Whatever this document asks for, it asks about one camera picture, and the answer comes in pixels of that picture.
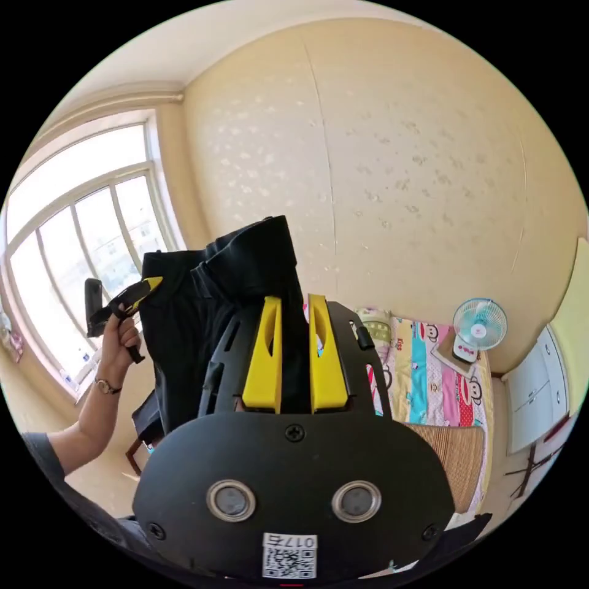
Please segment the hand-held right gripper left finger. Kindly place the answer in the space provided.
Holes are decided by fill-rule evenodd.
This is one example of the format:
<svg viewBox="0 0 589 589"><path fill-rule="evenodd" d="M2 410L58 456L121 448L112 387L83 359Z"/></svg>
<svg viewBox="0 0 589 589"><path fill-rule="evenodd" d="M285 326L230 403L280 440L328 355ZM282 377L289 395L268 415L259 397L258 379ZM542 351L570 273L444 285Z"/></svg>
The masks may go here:
<svg viewBox="0 0 589 589"><path fill-rule="evenodd" d="M248 410L279 412L282 401L282 302L268 296L245 380L242 403Z"/></svg>

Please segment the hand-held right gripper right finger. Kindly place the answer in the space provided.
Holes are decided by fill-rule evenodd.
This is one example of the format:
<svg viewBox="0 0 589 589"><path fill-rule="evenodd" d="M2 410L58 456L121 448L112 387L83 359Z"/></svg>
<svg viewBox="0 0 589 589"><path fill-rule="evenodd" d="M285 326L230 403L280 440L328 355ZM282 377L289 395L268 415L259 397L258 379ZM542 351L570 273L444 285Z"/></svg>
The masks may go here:
<svg viewBox="0 0 589 589"><path fill-rule="evenodd" d="M311 411L343 409L347 404L348 393L325 297L310 294L307 308Z"/></svg>

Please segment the person's left hand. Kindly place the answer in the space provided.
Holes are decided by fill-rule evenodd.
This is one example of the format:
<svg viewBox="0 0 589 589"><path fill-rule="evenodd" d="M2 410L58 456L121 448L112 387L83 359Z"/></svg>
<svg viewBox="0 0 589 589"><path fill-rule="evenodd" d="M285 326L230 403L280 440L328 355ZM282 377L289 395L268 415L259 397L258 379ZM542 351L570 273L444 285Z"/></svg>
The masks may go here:
<svg viewBox="0 0 589 589"><path fill-rule="evenodd" d="M105 380L113 389L121 389L126 373L134 363L128 349L140 344L141 338L133 318L121 320L112 314L104 328L96 378Z"/></svg>

